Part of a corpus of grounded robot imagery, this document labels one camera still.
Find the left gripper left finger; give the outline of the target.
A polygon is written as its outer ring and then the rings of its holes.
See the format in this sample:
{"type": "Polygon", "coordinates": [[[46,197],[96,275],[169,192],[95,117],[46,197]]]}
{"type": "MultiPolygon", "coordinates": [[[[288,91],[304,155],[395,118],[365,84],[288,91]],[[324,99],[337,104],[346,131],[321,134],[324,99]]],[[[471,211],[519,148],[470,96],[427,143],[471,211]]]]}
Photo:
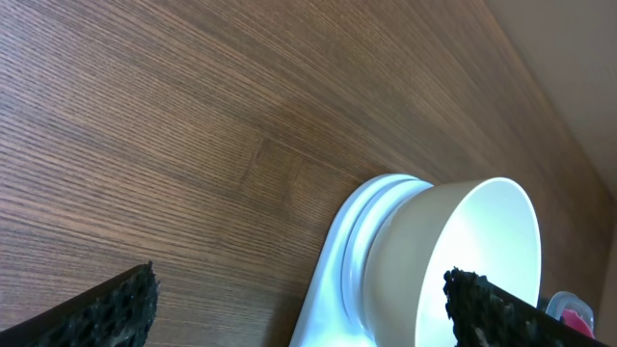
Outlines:
{"type": "Polygon", "coordinates": [[[142,347],[157,310],[152,263],[137,265],[1,333],[1,347],[142,347]]]}

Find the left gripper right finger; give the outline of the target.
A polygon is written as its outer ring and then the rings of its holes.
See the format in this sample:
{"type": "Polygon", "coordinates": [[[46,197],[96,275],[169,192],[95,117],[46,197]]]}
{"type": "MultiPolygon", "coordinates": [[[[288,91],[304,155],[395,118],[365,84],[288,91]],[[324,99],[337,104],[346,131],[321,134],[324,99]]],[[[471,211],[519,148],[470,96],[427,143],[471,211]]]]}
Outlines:
{"type": "Polygon", "coordinates": [[[484,276],[453,268],[443,278],[445,309],[457,347],[606,347],[484,276]]]}

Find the pink scoop blue handle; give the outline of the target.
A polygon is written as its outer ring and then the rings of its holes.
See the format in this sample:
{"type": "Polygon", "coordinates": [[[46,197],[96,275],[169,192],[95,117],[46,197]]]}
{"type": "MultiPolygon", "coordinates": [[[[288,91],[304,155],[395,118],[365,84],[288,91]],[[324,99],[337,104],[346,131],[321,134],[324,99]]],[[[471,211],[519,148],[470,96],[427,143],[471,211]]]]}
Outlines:
{"type": "Polygon", "coordinates": [[[595,337],[592,329],[575,310],[565,308],[561,313],[560,321],[578,333],[584,334],[590,338],[595,337]]]}

